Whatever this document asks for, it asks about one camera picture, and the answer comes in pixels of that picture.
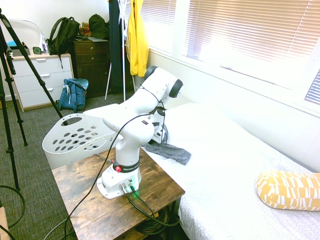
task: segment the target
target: yellow jacket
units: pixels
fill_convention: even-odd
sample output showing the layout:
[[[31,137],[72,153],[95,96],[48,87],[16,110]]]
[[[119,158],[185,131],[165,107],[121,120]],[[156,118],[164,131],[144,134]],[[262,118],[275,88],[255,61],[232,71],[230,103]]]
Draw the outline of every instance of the yellow jacket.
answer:
[[[140,15],[144,0],[131,0],[131,13],[128,22],[128,59],[132,76],[143,77],[147,69],[149,43]]]

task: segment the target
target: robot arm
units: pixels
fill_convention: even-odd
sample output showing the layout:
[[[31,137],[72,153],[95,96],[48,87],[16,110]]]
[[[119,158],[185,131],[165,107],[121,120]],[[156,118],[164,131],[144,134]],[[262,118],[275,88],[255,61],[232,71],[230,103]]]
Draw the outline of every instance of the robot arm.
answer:
[[[137,115],[150,113],[156,106],[162,107],[169,97],[176,98],[183,89],[183,83],[171,73],[150,66],[144,75],[145,81],[141,87],[121,106],[135,112]]]
[[[159,67],[148,68],[144,78],[144,83],[131,98],[121,104],[108,105],[107,116],[103,117],[108,128],[123,136],[115,146],[114,163],[97,182],[98,189],[108,199],[122,195],[120,184],[133,184],[135,190],[139,188],[140,146],[152,138],[161,143],[165,135],[161,132],[164,112],[157,110],[153,115],[150,112],[159,102],[176,98],[183,87],[179,79]]]

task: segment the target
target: blue bag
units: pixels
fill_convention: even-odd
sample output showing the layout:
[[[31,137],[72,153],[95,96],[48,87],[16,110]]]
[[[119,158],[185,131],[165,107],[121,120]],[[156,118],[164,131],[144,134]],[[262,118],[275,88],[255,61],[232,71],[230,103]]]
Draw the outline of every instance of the blue bag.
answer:
[[[89,86],[87,79],[69,78],[65,79],[59,100],[59,109],[84,110],[86,105],[86,91]]]

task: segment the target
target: floor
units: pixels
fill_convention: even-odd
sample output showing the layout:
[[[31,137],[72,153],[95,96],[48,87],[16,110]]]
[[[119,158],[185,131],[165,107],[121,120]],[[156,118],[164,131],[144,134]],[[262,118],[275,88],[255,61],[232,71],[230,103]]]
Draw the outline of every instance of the floor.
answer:
[[[108,104],[121,103],[122,101],[122,94],[110,95],[107,100],[104,100],[104,97],[87,99],[86,110]],[[15,164],[21,188],[20,192],[25,199],[25,213],[20,222],[10,229],[10,232],[16,240],[42,240],[52,228],[68,216],[42,149],[44,137],[59,120],[59,116],[53,106],[25,112],[20,111],[28,142],[28,146],[24,146],[13,102],[9,101],[7,105]],[[73,113],[73,111],[63,109],[61,113],[66,116]],[[0,136],[2,136],[0,138],[0,185],[13,187],[15,184],[10,155],[6,153],[8,144],[5,138],[2,111],[0,111],[0,125],[2,126],[0,128]],[[21,213],[22,204],[20,198],[12,191],[0,188],[0,199],[5,207],[8,224],[10,225],[19,218]],[[70,223],[68,223],[67,232],[70,234],[73,232]],[[175,240],[188,239],[180,226],[176,228],[176,232],[178,234],[175,236]],[[60,240],[63,236],[63,226],[61,225],[47,239]],[[67,239],[75,240],[77,238],[71,234]]]

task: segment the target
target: bottle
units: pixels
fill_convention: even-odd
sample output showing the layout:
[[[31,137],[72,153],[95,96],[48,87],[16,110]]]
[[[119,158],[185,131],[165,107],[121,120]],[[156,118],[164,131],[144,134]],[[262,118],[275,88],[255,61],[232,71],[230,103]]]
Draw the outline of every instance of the bottle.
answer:
[[[49,54],[48,43],[45,36],[42,37],[42,48],[45,54]]]

